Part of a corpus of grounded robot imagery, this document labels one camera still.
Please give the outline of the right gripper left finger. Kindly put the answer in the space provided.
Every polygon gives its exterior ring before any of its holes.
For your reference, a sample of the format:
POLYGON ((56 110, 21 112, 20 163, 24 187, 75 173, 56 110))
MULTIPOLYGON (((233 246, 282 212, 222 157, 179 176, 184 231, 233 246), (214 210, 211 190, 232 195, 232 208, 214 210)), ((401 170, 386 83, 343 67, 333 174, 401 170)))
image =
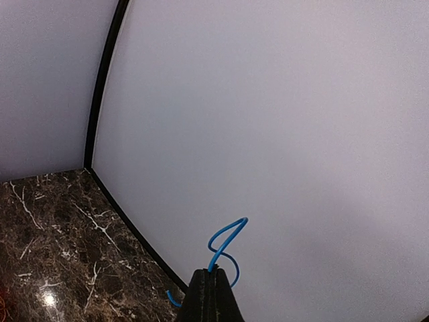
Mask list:
POLYGON ((195 270, 186 291, 176 321, 209 321, 210 273, 207 269, 195 270))

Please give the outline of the left black frame post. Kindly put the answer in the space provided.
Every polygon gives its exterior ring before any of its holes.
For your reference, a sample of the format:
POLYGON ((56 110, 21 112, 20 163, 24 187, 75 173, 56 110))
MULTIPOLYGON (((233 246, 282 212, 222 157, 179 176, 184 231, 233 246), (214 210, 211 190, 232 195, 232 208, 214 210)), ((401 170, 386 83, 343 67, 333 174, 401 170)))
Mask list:
POLYGON ((84 147, 84 168, 86 169, 92 168, 97 126, 99 121, 99 115, 101 112, 103 93, 107 82, 113 52, 117 43, 117 38, 119 36, 123 20, 125 19, 125 14, 127 13, 129 3, 130 0, 119 0, 117 2, 117 6, 103 48, 103 53, 97 72, 97 79, 93 91, 93 97, 90 106, 90 115, 88 119, 88 127, 86 131, 86 141, 84 147))

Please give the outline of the black back base strip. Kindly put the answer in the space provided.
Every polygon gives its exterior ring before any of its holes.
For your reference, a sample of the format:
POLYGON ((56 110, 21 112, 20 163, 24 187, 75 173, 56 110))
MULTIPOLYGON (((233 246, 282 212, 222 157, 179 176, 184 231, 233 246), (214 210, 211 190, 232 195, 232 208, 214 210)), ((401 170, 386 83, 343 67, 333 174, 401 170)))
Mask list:
POLYGON ((134 226, 132 221, 126 216, 125 212, 113 198, 111 193, 108 191, 106 186, 102 183, 96 172, 92 168, 84 167, 84 169, 92 176, 101 192, 107 198, 108 202, 114 208, 115 212, 120 216, 121 220, 126 224, 130 232, 139 241, 143 249, 154 259, 156 264, 166 273, 166 275, 172 280, 172 282, 185 293, 188 290, 188 285, 169 267, 169 265, 162 259, 162 257, 154 250, 154 248, 148 243, 143 237, 139 230, 134 226))

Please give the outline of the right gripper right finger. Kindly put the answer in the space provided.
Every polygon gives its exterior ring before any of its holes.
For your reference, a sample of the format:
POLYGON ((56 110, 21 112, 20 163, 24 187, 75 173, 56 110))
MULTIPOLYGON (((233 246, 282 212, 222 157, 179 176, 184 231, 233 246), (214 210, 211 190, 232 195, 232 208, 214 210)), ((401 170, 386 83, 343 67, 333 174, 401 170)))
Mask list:
POLYGON ((210 273, 210 283, 210 320, 244 322, 226 272, 215 266, 210 273))

